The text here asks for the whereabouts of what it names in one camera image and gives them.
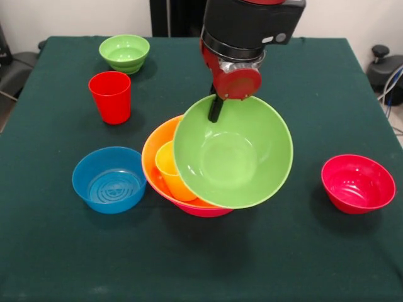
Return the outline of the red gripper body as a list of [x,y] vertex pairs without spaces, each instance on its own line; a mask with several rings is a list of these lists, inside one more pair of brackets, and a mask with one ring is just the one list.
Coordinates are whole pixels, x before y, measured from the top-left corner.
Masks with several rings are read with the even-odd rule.
[[259,68],[262,55],[252,61],[234,62],[213,53],[200,40],[201,53],[206,66],[212,73],[214,93],[221,99],[246,99],[261,87]]

